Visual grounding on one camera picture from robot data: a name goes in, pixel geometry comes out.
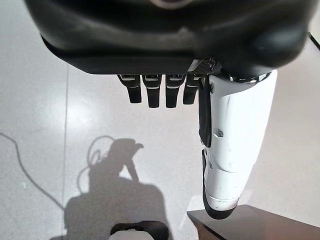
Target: black object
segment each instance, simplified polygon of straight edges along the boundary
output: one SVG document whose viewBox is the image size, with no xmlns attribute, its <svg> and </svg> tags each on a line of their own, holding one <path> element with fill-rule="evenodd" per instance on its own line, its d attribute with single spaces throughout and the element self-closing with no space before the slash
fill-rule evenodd
<svg viewBox="0 0 320 240">
<path fill-rule="evenodd" d="M 141 80 L 140 75 L 133 74 L 122 74 L 118 75 L 120 82 L 126 86 L 128 90 L 130 103 L 139 104 L 141 103 Z"/>
<path fill-rule="evenodd" d="M 309 33 L 309 37 L 310 37 L 310 39 L 311 39 L 311 41 L 314 43 L 314 45 L 319 49 L 319 51 L 320 51 L 320 43 L 315 39 L 315 37 L 311 34 L 311 33 Z"/>
<path fill-rule="evenodd" d="M 203 144 L 210 148 L 212 139 L 211 99 L 212 86 L 209 75 L 199 79 L 199 135 Z"/>
<path fill-rule="evenodd" d="M 202 197 L 203 197 L 203 204 L 204 204 L 205 211 L 213 219 L 217 219 L 217 220 L 226 219 L 236 209 L 236 207 L 234 207 L 234 208 L 232 208 L 230 210 L 226 210 L 226 211 L 217 211 L 217 210 L 212 209 L 210 207 L 210 205 L 208 203 L 208 200 L 207 200 L 207 197 L 206 197 L 205 185 L 204 184 L 203 184 Z"/>
<path fill-rule="evenodd" d="M 159 107 L 161 78 L 161 74 L 142 75 L 142 80 L 146 87 L 146 93 L 148 95 L 149 108 Z"/>
<path fill-rule="evenodd" d="M 187 75 L 183 91 L 183 104 L 192 105 L 195 102 L 196 93 L 199 86 L 199 78 L 194 75 Z"/>
<path fill-rule="evenodd" d="M 180 86 L 184 83 L 186 75 L 165 75 L 165 105 L 167 108 L 177 106 L 177 98 Z"/>
<path fill-rule="evenodd" d="M 144 231 L 151 235 L 154 240 L 168 240 L 169 229 L 159 221 L 141 221 L 138 223 L 119 223 L 115 225 L 110 232 L 110 235 L 119 231 L 127 231 L 134 229 L 136 231 Z"/>
<path fill-rule="evenodd" d="M 202 190 L 202 197 L 203 197 L 203 204 L 204 204 L 204 208 L 206 213 L 213 219 L 217 219 L 217 220 L 222 220 L 222 219 L 226 219 L 227 217 L 229 217 L 232 212 L 236 209 L 230 209 L 230 210 L 226 210 L 226 211 L 217 211 L 214 210 L 210 207 L 207 197 L 206 197 L 206 192 L 205 192 L 205 170 L 206 170 L 206 166 L 207 166 L 207 161 L 206 161 L 206 157 L 205 157 L 205 150 L 202 150 L 202 169 L 203 169 L 203 190 Z"/>
<path fill-rule="evenodd" d="M 256 77 L 303 49 L 317 0 L 197 0 L 176 10 L 147 0 L 25 0 L 46 46 L 91 74 L 186 74 L 215 58 Z"/>
</svg>

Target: tiled floor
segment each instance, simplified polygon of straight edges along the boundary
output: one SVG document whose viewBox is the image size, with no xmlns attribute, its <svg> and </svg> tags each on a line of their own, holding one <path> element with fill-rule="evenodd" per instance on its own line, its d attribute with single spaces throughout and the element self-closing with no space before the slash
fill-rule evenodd
<svg viewBox="0 0 320 240">
<path fill-rule="evenodd" d="M 140 220 L 166 222 L 175 240 L 197 239 L 186 217 L 203 207 L 196 104 L 166 109 L 163 89 L 159 109 L 148 108 L 145 92 L 129 104 L 115 76 L 50 54 L 22 1 L 2 0 L 0 46 L 0 133 L 11 138 L 0 136 L 2 240 L 105 240 L 114 223 Z M 319 62 L 309 42 L 280 70 L 241 199 L 317 226 Z"/>
</svg>

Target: wooden table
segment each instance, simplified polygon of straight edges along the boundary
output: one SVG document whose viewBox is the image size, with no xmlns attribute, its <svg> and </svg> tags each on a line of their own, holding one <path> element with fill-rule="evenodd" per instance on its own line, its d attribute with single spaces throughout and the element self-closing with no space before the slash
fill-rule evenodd
<svg viewBox="0 0 320 240">
<path fill-rule="evenodd" d="M 238 206 L 224 220 L 215 220 L 205 210 L 189 211 L 199 240 L 320 240 L 320 228 L 261 209 Z"/>
</svg>

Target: robotic hand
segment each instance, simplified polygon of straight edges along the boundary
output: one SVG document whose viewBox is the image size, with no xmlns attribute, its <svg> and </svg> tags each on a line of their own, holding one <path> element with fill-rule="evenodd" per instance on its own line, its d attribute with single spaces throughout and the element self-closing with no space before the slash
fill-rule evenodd
<svg viewBox="0 0 320 240">
<path fill-rule="evenodd" d="M 203 201 L 237 206 L 264 138 L 277 68 L 301 52 L 317 0 L 25 0 L 45 45 L 90 74 L 117 74 L 130 102 L 184 104 L 199 89 Z"/>
</svg>

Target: floor seam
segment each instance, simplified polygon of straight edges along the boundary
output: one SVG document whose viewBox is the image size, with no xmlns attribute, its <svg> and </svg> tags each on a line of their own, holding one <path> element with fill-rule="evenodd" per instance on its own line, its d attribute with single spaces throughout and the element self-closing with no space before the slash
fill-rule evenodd
<svg viewBox="0 0 320 240">
<path fill-rule="evenodd" d="M 68 123 L 68 100 L 69 100 L 69 65 L 66 65 L 66 91 L 65 91 L 65 119 L 64 119 L 64 148 L 63 148 L 63 168 L 62 168 L 62 194 L 61 203 L 65 206 L 65 183 L 66 183 L 66 154 L 67 154 L 67 123 Z M 61 235 L 64 235 L 64 212 L 61 216 Z"/>
</svg>

